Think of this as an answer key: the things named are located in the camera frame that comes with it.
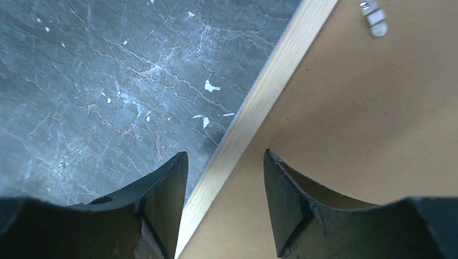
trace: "wooden board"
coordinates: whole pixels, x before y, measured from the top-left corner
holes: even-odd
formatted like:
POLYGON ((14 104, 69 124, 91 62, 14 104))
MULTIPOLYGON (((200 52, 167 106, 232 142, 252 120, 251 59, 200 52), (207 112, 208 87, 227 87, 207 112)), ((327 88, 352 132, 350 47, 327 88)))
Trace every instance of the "wooden board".
POLYGON ((275 258, 262 155, 347 196, 458 195, 458 2, 339 1, 213 202, 182 258, 275 258))
POLYGON ((199 226, 336 2, 303 0, 298 6, 184 208, 176 258, 199 226))

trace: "screw hole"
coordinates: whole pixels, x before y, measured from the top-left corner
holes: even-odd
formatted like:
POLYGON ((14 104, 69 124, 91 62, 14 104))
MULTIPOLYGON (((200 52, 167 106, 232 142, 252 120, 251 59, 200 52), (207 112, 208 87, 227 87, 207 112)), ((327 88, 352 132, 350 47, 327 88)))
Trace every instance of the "screw hole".
POLYGON ((361 1, 360 6, 361 6, 361 8, 362 8, 363 10, 366 10, 366 9, 369 8, 369 3, 366 2, 366 1, 361 1))
POLYGON ((112 201, 113 199, 108 196, 99 197, 93 200, 90 204, 103 204, 112 201))

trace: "hole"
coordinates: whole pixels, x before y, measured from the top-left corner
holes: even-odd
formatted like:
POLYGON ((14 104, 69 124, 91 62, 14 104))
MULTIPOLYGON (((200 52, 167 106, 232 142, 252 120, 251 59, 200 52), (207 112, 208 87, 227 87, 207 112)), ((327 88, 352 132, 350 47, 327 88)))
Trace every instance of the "hole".
POLYGON ((102 203, 110 202, 112 200, 113 199, 111 197, 103 196, 103 197, 99 197, 99 198, 93 200, 90 204, 102 204, 102 203))
POLYGON ((67 168, 67 163, 66 162, 62 162, 58 166, 59 166, 60 169, 66 169, 67 168))
POLYGON ((360 6, 363 10, 366 10, 369 8, 369 3, 367 1, 362 1, 360 6))

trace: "metal hinge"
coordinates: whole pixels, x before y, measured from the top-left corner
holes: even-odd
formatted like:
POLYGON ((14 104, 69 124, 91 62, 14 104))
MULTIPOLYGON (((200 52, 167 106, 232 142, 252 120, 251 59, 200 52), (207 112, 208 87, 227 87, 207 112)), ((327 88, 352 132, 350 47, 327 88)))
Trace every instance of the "metal hinge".
POLYGON ((382 37, 388 31, 385 11, 379 8, 376 0, 361 0, 362 14, 369 23, 369 28, 374 37, 382 37))

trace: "white paint fleck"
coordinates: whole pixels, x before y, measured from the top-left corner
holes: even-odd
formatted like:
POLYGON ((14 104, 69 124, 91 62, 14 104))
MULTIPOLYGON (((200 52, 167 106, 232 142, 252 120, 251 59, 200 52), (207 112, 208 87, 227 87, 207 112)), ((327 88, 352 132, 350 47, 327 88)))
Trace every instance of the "white paint fleck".
POLYGON ((207 79, 207 81, 205 81, 204 88, 205 88, 205 90, 207 90, 209 92, 213 92, 213 90, 216 90, 216 91, 221 90, 221 88, 211 85, 210 81, 208 79, 207 79))
POLYGON ((204 117, 204 128, 206 128, 209 123, 210 123, 210 120, 208 119, 208 117, 204 117))

